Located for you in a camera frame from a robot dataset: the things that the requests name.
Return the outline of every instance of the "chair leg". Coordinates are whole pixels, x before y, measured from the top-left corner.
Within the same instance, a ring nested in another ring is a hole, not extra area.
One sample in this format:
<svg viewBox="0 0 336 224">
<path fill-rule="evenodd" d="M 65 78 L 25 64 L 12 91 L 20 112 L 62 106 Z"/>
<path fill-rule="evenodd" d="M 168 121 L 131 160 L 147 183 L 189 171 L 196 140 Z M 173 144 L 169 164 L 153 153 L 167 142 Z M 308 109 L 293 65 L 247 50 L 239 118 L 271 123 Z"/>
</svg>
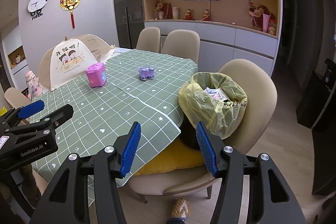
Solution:
<svg viewBox="0 0 336 224">
<path fill-rule="evenodd" d="M 140 200 L 142 203 L 145 203 L 145 204 L 148 203 L 148 201 L 146 200 L 146 197 L 145 197 L 144 195 L 142 195 L 142 194 L 138 194 L 138 193 L 136 193 L 136 195 L 138 196 L 139 200 Z"/>
<path fill-rule="evenodd" d="M 211 198 L 211 193 L 212 193 L 212 185 L 210 185 L 208 188 L 207 188 L 207 193 L 208 193 L 208 199 Z"/>
</svg>

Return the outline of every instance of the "pink tube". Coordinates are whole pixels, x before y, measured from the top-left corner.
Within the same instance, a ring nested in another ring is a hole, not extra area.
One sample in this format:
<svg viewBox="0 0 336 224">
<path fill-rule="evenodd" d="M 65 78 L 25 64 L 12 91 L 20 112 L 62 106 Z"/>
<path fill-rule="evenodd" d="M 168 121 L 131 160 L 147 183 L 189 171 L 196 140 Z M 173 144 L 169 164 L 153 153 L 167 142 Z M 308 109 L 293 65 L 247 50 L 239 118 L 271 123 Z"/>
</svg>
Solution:
<svg viewBox="0 0 336 224">
<path fill-rule="evenodd" d="M 262 14 L 262 31 L 267 32 L 268 30 L 268 22 L 269 18 L 271 17 L 271 14 Z"/>
</svg>

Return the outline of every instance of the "white label sticker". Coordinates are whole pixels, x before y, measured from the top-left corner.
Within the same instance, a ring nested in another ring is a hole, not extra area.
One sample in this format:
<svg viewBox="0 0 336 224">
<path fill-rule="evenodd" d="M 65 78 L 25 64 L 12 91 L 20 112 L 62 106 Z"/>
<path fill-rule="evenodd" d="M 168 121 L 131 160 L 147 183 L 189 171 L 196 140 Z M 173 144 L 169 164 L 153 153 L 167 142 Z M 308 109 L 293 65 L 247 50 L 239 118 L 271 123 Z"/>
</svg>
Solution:
<svg viewBox="0 0 336 224">
<path fill-rule="evenodd" d="M 0 149 L 2 148 L 2 146 L 5 144 L 5 142 L 9 139 L 9 136 L 2 136 L 0 138 Z"/>
</svg>

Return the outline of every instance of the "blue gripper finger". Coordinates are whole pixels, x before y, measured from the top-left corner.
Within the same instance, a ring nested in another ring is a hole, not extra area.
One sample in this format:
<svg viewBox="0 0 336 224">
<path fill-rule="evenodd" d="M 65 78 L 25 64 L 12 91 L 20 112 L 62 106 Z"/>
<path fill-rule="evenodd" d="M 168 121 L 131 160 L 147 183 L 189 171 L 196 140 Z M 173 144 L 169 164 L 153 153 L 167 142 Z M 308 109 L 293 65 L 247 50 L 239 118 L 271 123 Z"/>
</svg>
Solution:
<svg viewBox="0 0 336 224">
<path fill-rule="evenodd" d="M 33 102 L 27 106 L 21 108 L 20 112 L 17 114 L 19 119 L 27 119 L 30 116 L 42 111 L 44 109 L 44 102 L 42 100 L 38 100 Z"/>
</svg>

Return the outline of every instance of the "chinese hanging ornament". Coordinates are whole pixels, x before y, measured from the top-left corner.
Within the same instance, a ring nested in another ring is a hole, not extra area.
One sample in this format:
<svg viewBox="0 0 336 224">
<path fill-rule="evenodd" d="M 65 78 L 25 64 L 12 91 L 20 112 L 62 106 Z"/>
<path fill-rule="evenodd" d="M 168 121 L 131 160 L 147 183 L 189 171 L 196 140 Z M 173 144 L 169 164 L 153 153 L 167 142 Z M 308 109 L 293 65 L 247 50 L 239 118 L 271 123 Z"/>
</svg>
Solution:
<svg viewBox="0 0 336 224">
<path fill-rule="evenodd" d="M 61 0 L 60 1 L 60 5 L 62 7 L 62 9 L 66 10 L 66 11 L 70 11 L 70 17 L 71 17 L 71 24 L 72 24 L 72 28 L 75 28 L 75 21 L 74 21 L 74 15 L 73 15 L 73 9 L 76 8 L 79 3 L 81 2 L 81 0 Z"/>
</svg>

